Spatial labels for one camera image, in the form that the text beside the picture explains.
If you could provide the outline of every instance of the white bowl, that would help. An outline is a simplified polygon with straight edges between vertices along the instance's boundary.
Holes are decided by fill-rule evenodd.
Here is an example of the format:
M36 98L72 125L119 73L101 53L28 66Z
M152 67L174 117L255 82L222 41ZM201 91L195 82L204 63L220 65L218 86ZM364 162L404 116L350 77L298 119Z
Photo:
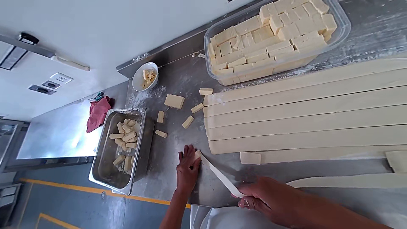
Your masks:
M144 82L143 70L153 70L157 74L154 78L154 81L147 88L143 88L143 86L142 86L143 82ZM158 66L153 62L148 62L148 63L143 64L136 71L136 73L134 74L134 77L133 77L133 88L138 92L150 90L153 87L155 87L157 85L157 83L158 83Z

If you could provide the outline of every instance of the floor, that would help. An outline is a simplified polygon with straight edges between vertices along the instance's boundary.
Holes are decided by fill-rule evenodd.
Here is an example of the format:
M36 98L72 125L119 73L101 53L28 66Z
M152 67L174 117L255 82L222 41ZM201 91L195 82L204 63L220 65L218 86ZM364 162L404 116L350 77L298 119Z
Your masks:
M112 194L88 180L91 164L18 172L25 181L11 228L138 229L158 228L168 201ZM185 209L182 228L189 228Z

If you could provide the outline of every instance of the red cloth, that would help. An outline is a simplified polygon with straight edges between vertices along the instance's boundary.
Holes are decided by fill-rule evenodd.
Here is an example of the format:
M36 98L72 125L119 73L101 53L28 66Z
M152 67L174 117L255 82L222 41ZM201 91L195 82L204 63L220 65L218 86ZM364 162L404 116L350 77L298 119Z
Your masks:
M105 96L98 102L90 102L90 117L86 124L87 133L94 131L105 122L106 113L112 108L109 104L109 100L110 98Z

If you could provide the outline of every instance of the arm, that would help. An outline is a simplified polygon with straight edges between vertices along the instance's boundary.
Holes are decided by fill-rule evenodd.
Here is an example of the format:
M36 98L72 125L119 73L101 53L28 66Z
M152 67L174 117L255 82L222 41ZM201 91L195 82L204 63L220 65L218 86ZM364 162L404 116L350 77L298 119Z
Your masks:
M307 194L269 177L239 188L241 208L262 212L272 222L304 229L389 229L328 199Z
M186 145L184 146L184 153L178 152L177 189L161 222L160 229L181 228L185 206L198 179L198 168L201 159L194 160L195 151L192 145Z

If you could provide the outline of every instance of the gray floor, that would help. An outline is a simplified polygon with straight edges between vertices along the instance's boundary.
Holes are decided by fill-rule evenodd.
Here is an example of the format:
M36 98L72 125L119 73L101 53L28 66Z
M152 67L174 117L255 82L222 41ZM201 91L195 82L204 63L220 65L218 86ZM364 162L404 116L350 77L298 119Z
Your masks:
M15 180L28 178L69 185L102 186L88 181L91 164L18 172ZM76 191L41 184L24 184L12 217L13 228L34 229L40 213L81 229L158 228L167 205ZM182 228L189 228L190 210L185 209ZM39 229L63 228L41 218Z

